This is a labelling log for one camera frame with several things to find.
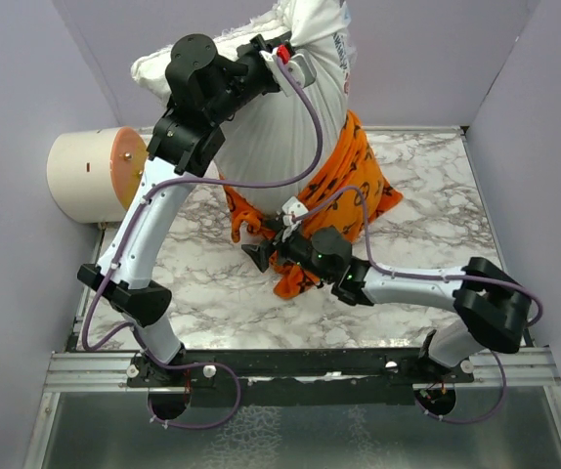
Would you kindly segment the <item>white pillow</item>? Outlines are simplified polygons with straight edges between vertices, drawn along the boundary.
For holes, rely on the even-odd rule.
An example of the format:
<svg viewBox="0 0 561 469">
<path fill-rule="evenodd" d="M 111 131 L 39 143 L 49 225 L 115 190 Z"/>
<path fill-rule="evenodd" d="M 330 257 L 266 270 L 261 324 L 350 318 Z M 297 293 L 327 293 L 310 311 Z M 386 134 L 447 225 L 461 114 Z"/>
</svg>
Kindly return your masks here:
<svg viewBox="0 0 561 469">
<path fill-rule="evenodd" d="M 304 189 L 335 149 L 346 120 L 348 75 L 347 22 L 337 1 L 279 1 L 248 24 L 211 38 L 218 52 L 234 60 L 237 47 L 260 34 L 291 35 L 295 51 L 307 52 L 316 82 L 287 97 L 282 90 L 261 95 L 222 123 L 225 142 L 210 164 L 237 183 L 237 190 L 263 213 L 277 211 Z M 137 59 L 134 81 L 168 101 L 165 69 L 168 46 Z"/>
</svg>

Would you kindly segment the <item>orange patterned pillowcase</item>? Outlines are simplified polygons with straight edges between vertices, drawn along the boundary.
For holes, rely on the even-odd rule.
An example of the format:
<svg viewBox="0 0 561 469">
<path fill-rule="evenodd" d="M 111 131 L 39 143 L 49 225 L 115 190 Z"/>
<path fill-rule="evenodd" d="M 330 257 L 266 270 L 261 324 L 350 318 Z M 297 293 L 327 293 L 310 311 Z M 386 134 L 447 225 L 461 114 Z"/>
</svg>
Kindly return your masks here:
<svg viewBox="0 0 561 469">
<path fill-rule="evenodd" d="M 347 111 L 346 121 L 331 157 L 297 198 L 308 209 L 313 209 L 334 192 L 347 186 L 355 186 L 361 190 L 367 203 L 369 223 L 403 199 L 403 195 L 382 174 L 361 120 L 351 110 Z M 265 225 L 272 219 L 271 216 L 264 215 L 233 188 L 224 187 L 224 192 L 231 214 L 233 242 L 240 241 L 240 229 L 244 224 L 250 235 L 261 235 L 266 239 L 274 237 L 274 232 Z M 346 240 L 354 242 L 365 227 L 360 196 L 355 191 L 344 192 L 318 214 L 303 221 L 301 227 L 305 237 L 311 237 L 318 229 L 335 227 Z M 301 267 L 279 264 L 277 257 L 276 253 L 273 254 L 270 261 L 275 271 L 281 275 L 274 288 L 274 293 L 281 299 L 294 298 L 319 283 L 318 277 Z"/>
</svg>

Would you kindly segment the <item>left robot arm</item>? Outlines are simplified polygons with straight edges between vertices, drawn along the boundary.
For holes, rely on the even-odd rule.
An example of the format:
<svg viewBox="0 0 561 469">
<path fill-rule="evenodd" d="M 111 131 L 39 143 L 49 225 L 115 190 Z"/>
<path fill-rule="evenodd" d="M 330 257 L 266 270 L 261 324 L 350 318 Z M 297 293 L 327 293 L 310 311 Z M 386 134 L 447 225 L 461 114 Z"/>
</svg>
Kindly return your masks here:
<svg viewBox="0 0 561 469">
<path fill-rule="evenodd" d="M 183 376 L 177 356 L 183 344 L 168 318 L 171 291 L 152 280 L 157 254 L 179 209 L 225 142 L 222 123 L 260 95 L 280 86 L 263 55 L 275 48 L 293 52 L 291 35 L 257 34 L 238 46 L 234 60 L 214 41 L 189 34 L 170 51 L 165 69 L 168 101 L 152 129 L 142 180 L 113 244 L 96 264 L 84 264 L 78 279 L 104 298 L 132 326 L 153 358 L 150 374 L 169 386 Z"/>
</svg>

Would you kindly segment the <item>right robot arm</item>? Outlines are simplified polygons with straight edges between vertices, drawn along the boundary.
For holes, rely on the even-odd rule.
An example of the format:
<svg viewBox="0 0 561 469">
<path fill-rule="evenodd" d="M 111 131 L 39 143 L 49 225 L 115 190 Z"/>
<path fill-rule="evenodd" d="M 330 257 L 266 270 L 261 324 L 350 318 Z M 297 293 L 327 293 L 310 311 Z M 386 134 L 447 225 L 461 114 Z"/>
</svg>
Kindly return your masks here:
<svg viewBox="0 0 561 469">
<path fill-rule="evenodd" d="M 331 287 L 350 306 L 410 304 L 456 314 L 456 320 L 428 333 L 416 359 L 418 374 L 438 382 L 469 356 L 483 350 L 515 354 L 527 326 L 532 297 L 491 261 L 473 257 L 462 267 L 396 270 L 353 254 L 335 228 L 279 233 L 242 250 L 260 271 L 274 257 L 303 269 Z"/>
</svg>

